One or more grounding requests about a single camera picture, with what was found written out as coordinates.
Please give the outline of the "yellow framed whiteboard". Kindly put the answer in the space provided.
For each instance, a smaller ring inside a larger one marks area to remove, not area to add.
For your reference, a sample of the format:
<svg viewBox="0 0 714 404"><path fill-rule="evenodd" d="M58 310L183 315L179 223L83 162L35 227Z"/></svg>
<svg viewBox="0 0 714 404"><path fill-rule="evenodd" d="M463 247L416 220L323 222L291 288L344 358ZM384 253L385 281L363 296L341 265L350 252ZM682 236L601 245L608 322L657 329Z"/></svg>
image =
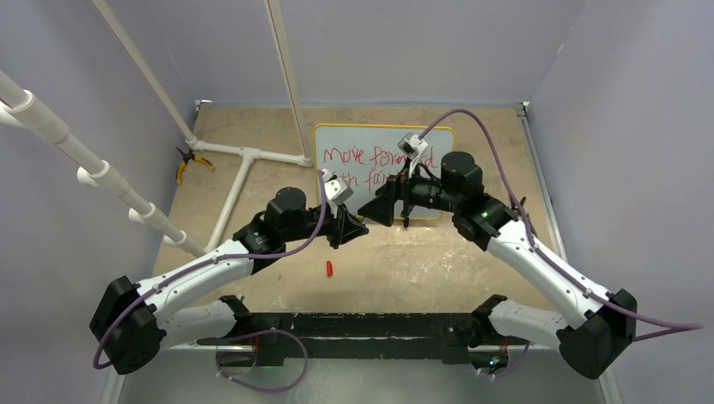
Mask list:
<svg viewBox="0 0 714 404"><path fill-rule="evenodd" d="M357 209L376 196L389 175L398 173L407 156L397 143L407 134L421 133L426 126L320 124L313 130L317 169L327 169L339 176L353 190L346 205L356 215ZM436 126L424 138L427 148L422 164L435 176L440 175L440 161L454 150L456 133L446 126ZM438 210L413 208L410 219L437 220Z"/></svg>

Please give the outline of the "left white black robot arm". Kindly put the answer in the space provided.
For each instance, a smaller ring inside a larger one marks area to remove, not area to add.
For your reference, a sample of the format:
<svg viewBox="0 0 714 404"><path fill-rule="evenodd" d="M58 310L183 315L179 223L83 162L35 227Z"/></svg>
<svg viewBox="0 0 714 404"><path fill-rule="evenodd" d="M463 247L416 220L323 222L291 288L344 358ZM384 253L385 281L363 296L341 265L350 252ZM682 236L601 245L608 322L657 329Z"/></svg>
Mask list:
<svg viewBox="0 0 714 404"><path fill-rule="evenodd" d="M139 282L126 276L111 281L89 324L99 343L93 367L132 373L169 347L179 329L173 316L200 297L297 254L317 237L338 248L368 234L346 205L352 193L329 179L319 205L308 208L301 189L282 188L247 225L194 261Z"/></svg>

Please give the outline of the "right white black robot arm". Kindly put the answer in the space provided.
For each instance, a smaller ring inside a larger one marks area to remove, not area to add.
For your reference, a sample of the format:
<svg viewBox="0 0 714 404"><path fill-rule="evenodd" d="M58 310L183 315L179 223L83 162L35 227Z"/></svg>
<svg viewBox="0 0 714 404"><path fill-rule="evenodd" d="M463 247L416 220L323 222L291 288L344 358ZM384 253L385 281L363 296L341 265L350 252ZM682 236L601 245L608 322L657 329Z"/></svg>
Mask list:
<svg viewBox="0 0 714 404"><path fill-rule="evenodd" d="M472 313L470 346L520 338L557 351L571 369L595 380L633 343L636 324L626 312L636 310L635 297L626 290L611 293L543 247L514 207L485 192L472 155L447 153L439 177L404 167L358 213L392 226L396 204L402 204L404 221L414 206L450 212L464 239L508 264L556 308L544 311L492 295Z"/></svg>

